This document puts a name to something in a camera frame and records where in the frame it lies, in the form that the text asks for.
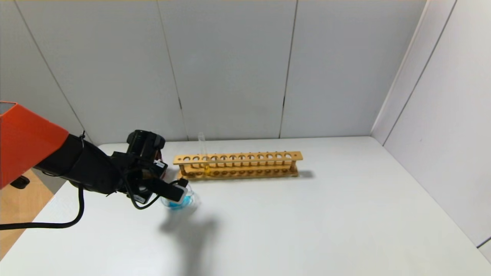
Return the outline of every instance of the tabletop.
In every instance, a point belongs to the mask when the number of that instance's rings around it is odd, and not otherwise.
[[[126,151],[107,144],[107,154]],[[135,209],[123,194],[85,192],[67,229],[28,229],[1,275],[491,275],[491,265],[373,138],[208,141],[208,154],[301,151],[299,177],[191,182],[197,208]],[[198,142],[168,142],[177,154]],[[178,168],[169,164],[168,177]],[[66,183],[35,221],[77,214]]]

